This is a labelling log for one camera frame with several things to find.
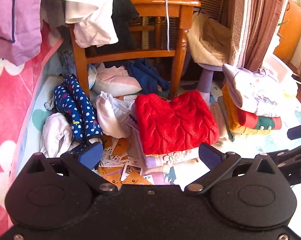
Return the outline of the purple hanging garment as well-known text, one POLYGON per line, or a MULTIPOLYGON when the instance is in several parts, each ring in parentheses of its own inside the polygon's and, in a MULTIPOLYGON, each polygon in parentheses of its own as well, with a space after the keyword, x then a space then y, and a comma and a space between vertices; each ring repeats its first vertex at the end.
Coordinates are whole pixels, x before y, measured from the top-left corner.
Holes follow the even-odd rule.
POLYGON ((18 66, 40 52, 41 0, 0 0, 0 58, 18 66))

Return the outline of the cream cushion on stool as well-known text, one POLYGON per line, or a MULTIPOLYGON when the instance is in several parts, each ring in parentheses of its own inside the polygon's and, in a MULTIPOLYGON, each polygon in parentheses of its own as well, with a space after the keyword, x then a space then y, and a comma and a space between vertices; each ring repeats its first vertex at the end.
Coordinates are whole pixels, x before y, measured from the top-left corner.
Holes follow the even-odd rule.
POLYGON ((187 39, 195 63, 221 67, 229 61, 231 31, 207 14, 193 14, 187 39))

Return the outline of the white hanging garment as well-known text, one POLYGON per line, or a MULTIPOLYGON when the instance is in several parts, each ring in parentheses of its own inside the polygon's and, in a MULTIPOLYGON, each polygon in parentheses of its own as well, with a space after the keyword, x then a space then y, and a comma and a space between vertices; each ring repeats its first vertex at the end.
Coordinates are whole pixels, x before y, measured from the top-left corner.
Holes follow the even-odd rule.
POLYGON ((74 25, 77 45, 101 47, 119 41, 112 13, 113 0, 63 0, 65 23, 74 25))

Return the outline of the pink floral blanket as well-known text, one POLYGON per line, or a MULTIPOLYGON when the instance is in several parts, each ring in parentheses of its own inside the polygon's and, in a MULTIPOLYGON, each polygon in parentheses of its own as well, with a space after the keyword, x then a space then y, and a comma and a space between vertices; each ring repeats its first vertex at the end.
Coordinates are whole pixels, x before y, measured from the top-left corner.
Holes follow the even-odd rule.
POLYGON ((15 66, 0 59, 0 235, 9 225, 4 199, 16 170, 20 132, 43 68, 63 42, 59 31, 43 23, 40 53, 25 64, 15 66))

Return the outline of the blue polka dot garment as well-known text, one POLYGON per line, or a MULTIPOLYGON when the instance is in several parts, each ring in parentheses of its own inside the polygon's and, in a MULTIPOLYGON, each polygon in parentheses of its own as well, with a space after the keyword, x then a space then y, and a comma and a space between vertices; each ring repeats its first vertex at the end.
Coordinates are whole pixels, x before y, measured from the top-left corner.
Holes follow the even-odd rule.
POLYGON ((53 100, 57 111, 69 122, 74 141, 92 144, 94 139, 102 139, 96 110, 74 74, 69 74, 54 88, 53 100))

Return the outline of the white crumpled garment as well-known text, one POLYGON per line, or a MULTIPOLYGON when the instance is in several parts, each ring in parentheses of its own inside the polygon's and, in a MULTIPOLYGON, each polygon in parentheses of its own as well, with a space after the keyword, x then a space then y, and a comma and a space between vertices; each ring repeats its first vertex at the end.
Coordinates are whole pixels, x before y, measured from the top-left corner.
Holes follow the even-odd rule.
POLYGON ((127 138, 131 127, 127 123, 134 101, 122 101, 101 91, 95 101, 97 119, 102 132, 116 139, 127 138))

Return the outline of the navy blue garment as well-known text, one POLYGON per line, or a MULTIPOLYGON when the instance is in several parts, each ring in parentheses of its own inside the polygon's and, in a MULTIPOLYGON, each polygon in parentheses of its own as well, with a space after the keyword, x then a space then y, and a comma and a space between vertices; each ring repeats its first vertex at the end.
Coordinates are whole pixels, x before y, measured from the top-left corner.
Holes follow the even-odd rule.
POLYGON ((138 81, 143 94, 156 94, 159 91, 158 88, 161 88, 162 91, 170 90, 170 83, 159 75, 147 59, 128 61, 126 70, 129 76, 138 81))

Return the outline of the scattered orange playing cards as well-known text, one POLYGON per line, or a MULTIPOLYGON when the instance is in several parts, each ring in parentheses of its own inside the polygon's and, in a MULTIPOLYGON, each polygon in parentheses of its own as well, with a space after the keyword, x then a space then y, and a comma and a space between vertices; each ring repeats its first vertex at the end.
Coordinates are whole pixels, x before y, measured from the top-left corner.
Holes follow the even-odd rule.
POLYGON ((153 185, 151 175, 143 175, 140 159, 130 155, 131 143, 125 138, 105 135, 105 149, 95 172, 108 182, 121 188, 122 184, 153 185))

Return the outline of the wooden chair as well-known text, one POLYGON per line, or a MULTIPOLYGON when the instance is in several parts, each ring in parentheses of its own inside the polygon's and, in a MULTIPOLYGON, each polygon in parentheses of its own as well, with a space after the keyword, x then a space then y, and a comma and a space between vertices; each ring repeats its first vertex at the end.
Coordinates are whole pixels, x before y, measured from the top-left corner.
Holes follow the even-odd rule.
POLYGON ((78 81, 87 96, 90 96, 87 65, 115 60, 132 60, 139 58, 155 58, 157 62, 162 57, 172 57, 169 99, 176 97, 187 50, 187 33, 192 25, 192 15, 195 7, 200 7, 199 0, 131 0, 139 13, 140 20, 129 23, 129 31, 138 48, 112 54, 99 54, 91 47, 81 48, 75 41, 74 24, 69 25, 72 49, 76 64, 78 81), (174 49, 161 47, 163 18, 172 17, 176 20, 176 41, 174 49))

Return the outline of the colourful folded clothes stack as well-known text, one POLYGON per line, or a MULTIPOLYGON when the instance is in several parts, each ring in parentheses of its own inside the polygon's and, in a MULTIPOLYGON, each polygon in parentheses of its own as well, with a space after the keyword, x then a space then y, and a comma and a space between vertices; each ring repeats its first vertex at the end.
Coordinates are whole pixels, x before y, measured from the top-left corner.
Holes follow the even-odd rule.
POLYGON ((230 64, 222 66, 226 83, 222 88, 227 124, 233 133, 268 135, 282 128, 283 90, 267 69, 251 72, 230 64))

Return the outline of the striped curtain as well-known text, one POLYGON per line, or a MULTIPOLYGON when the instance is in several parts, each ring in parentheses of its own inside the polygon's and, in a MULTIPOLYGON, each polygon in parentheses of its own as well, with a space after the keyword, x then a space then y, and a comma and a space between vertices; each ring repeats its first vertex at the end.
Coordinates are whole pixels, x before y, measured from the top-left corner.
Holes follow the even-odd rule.
POLYGON ((286 0, 225 0, 231 29, 228 63, 257 70, 278 29, 286 0))

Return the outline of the red knit sweater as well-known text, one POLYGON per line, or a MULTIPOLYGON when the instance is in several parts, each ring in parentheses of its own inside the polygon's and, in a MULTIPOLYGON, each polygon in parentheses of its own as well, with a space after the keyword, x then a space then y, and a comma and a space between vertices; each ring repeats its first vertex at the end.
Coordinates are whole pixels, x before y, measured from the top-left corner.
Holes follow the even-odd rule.
POLYGON ((139 95, 135 113, 144 155, 163 155, 218 141, 220 130, 200 93, 192 90, 167 101, 139 95))

